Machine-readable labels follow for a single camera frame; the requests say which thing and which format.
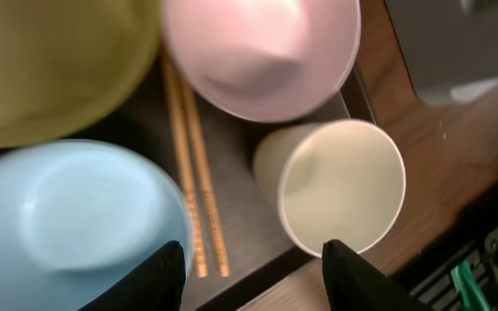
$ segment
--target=pair of chopsticks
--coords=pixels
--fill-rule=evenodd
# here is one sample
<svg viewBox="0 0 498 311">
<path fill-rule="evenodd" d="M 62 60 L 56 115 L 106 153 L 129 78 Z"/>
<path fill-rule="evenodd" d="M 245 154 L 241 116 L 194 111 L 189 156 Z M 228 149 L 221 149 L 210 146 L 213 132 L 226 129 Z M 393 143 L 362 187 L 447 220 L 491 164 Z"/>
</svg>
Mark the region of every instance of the pair of chopsticks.
<svg viewBox="0 0 498 311">
<path fill-rule="evenodd" d="M 188 136 L 195 157 L 195 166 L 197 167 L 197 173 L 199 175 L 202 200 L 206 207 L 208 220 L 210 222 L 211 236 L 219 273 L 221 276 L 228 276 L 230 274 L 230 268 L 226 254 L 226 246 L 224 245 L 220 216 L 216 206 L 213 183 L 208 168 L 207 151 L 205 150 L 205 141 L 201 132 L 199 112 L 195 105 L 195 95 L 191 86 L 177 72 L 165 48 L 163 48 L 161 60 L 180 182 L 182 184 L 182 191 L 186 196 L 191 219 L 194 223 L 194 260 L 197 276 L 207 276 L 208 268 L 201 230 L 201 218 L 199 217 L 199 210 L 197 208 L 197 194 L 195 192 L 195 181 L 191 167 Z"/>
</svg>

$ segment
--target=white object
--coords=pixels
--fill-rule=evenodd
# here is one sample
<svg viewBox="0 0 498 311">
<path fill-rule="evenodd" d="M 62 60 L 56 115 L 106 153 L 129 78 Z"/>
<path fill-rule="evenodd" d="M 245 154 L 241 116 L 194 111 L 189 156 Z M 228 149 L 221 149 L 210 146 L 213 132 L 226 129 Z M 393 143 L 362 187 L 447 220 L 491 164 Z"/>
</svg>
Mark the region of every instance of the white object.
<svg viewBox="0 0 498 311">
<path fill-rule="evenodd" d="M 260 145 L 254 174 L 293 242 L 320 257 L 339 239 L 361 253 L 398 217 L 405 167 L 393 140 L 356 120 L 278 130 Z"/>
<path fill-rule="evenodd" d="M 182 193 L 140 155 L 61 141 L 0 157 L 0 311 L 82 308 L 170 240 L 188 274 Z"/>
<path fill-rule="evenodd" d="M 338 92 L 361 37 L 357 0 L 164 0 L 168 48 L 195 90 L 237 117 L 301 117 Z"/>
</svg>

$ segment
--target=dark tray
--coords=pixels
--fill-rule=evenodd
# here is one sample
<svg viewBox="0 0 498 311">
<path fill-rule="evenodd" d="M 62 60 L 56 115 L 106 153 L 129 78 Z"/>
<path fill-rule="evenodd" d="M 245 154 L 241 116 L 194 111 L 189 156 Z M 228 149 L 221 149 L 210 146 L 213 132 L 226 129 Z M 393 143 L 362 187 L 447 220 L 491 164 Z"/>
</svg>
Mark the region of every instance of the dark tray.
<svg viewBox="0 0 498 311">
<path fill-rule="evenodd" d="M 146 156 L 176 181 L 176 158 L 159 66 L 154 66 L 131 98 L 111 116 L 69 138 L 116 143 Z M 209 276 L 188 278 L 182 310 L 236 309 L 307 263 L 294 247 L 276 211 L 265 203 L 252 178 L 252 154 L 273 130 L 308 122 L 357 117 L 375 122 L 358 69 L 326 105 L 288 124 L 256 124 L 233 117 L 198 98 L 201 126 L 230 263 L 229 277 L 218 276 L 208 234 Z M 8 149 L 0 149 L 0 154 Z M 201 215 L 205 215 L 200 206 Z M 202 219 L 205 233 L 206 215 Z"/>
</svg>

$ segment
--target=wooden table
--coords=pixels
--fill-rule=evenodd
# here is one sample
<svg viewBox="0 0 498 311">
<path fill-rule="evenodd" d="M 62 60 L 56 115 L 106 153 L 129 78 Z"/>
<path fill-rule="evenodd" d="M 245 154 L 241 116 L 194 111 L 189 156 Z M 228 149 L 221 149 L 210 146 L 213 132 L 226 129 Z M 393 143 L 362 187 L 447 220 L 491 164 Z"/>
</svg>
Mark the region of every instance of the wooden table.
<svg viewBox="0 0 498 311">
<path fill-rule="evenodd" d="M 414 94 L 383 0 L 363 0 L 357 62 L 379 123 L 406 165 L 405 204 L 393 229 L 364 257 L 384 273 L 402 268 L 454 225 L 498 181 L 498 89 L 470 105 L 435 107 Z"/>
</svg>

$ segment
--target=light blue bowl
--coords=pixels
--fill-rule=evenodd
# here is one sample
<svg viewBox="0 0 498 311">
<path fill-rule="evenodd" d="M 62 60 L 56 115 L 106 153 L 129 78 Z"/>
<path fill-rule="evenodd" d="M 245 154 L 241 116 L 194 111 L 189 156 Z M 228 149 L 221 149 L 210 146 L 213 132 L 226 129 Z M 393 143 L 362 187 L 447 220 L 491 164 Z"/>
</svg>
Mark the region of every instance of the light blue bowl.
<svg viewBox="0 0 498 311">
<path fill-rule="evenodd" d="M 170 240 L 188 274 L 183 196 L 138 154 L 60 141 L 0 157 L 0 311 L 81 308 Z"/>
</svg>

